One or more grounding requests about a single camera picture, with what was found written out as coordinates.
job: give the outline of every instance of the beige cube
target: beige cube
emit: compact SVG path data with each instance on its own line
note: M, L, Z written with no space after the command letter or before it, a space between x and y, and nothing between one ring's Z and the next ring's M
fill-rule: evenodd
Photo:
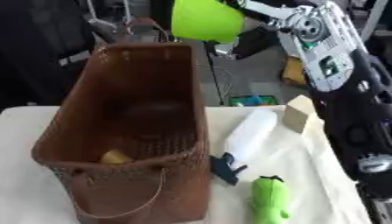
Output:
M318 120L312 100L304 95L299 95L289 101L284 110L283 124L289 129L303 134L309 123Z

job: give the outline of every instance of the yellow object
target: yellow object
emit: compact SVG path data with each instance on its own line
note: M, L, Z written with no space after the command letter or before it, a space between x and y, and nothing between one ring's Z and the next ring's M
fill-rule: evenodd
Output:
M288 57L283 72L283 81L289 85L306 85L302 63L298 58Z
M123 154L119 150L110 150L103 154L101 163L105 165L120 165L133 161L130 157Z

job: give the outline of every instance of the cable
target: cable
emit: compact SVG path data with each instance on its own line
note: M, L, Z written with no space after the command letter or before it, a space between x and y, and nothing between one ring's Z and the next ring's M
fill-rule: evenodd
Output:
M209 65L203 65L203 64L199 64L199 63L196 63L196 66L199 66L199 67L209 67ZM222 66L214 66L213 68L221 69L226 74L226 77L227 77L226 83L227 83L227 85L226 85L225 90L222 91L222 93L221 93L222 98L226 99L226 97L230 93L230 90L233 87L233 77L234 76L233 76L232 73L230 73L226 68L224 68Z
M210 52L209 52L208 43L206 41L203 41L203 45L204 45L204 50L206 52L206 59L208 61L208 66L209 66L209 68L211 70L211 74L213 75L213 83L215 84L216 92L217 92L218 97L219 97L219 104L221 106L223 106L225 104L225 102L223 101L221 89L220 89L219 83L218 83L218 78L216 77L216 73L215 73L215 70L214 70L214 61L211 58L211 55L210 55Z

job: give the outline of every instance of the wooden block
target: wooden block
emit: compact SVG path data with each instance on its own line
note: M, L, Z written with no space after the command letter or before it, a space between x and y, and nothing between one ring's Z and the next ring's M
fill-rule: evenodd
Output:
M289 129L303 134L313 119L318 120L318 117L312 100L308 97L300 95L287 103L284 110L283 124Z
M290 56L287 58L282 78L289 85L306 85L302 63L298 58Z

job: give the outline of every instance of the floor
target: floor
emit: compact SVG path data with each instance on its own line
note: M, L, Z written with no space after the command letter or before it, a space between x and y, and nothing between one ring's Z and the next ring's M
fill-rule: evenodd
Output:
M214 78L200 41L187 40L196 57L197 73L207 106L220 106ZM297 95L307 95L305 89L283 84L280 74L284 69L286 54L282 47L267 50L243 60L214 58L215 71L226 102L229 96L274 95L279 104L285 104Z

